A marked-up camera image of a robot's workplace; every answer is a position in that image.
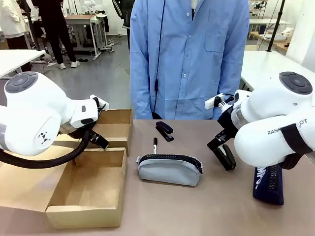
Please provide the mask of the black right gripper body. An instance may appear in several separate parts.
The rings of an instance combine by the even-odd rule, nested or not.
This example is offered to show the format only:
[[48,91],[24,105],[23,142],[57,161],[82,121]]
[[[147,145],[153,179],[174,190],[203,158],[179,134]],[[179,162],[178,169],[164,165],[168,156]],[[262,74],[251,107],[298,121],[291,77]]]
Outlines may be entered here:
[[223,131],[216,136],[220,141],[228,141],[231,138],[235,138],[238,132],[238,128],[232,122],[232,111],[233,107],[230,107],[218,118],[218,123],[223,128]]

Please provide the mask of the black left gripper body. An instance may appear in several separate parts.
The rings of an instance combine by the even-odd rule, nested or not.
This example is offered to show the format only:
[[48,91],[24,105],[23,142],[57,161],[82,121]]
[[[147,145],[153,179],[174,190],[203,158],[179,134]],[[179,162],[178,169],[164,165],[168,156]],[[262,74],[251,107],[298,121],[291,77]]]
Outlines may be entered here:
[[60,126],[60,133],[67,134],[74,139],[98,140],[98,134],[93,131],[96,121],[74,128],[70,122]]

